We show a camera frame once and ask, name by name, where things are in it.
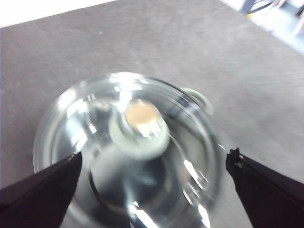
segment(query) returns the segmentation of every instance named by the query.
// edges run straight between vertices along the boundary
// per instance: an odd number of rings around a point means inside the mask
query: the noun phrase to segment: lid knob
[[[115,114],[109,125],[116,147],[136,160],[160,156],[170,142],[169,129],[162,115],[150,102],[133,100],[122,114]]]
[[[124,113],[127,124],[143,137],[153,137],[162,130],[162,117],[157,109],[143,100],[132,102]]]

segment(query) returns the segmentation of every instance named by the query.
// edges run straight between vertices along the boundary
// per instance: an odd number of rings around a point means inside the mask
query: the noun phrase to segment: white wall
[[[245,0],[221,0],[226,5],[229,5],[232,9],[239,11],[244,5]]]
[[[113,0],[2,0],[0,27],[19,24]]]

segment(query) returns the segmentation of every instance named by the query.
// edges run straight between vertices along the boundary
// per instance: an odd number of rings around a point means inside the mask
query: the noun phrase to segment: beige knob top
[[[159,112],[149,102],[143,100],[132,102],[124,116],[129,126],[143,135],[160,131]]]

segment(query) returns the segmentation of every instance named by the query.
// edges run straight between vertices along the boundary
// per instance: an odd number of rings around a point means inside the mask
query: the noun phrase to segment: glass lid
[[[219,146],[209,116],[183,90],[135,73],[68,89],[37,130],[34,170],[78,151],[64,227],[210,227]]]

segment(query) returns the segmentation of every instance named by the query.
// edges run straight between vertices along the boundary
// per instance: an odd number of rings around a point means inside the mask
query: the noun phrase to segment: glass handle
[[[206,113],[208,113],[209,115],[213,114],[213,106],[207,97],[205,97],[203,94],[199,93],[194,89],[182,88],[182,90],[185,91],[187,94],[198,99],[201,103],[203,103],[205,106],[204,110]]]

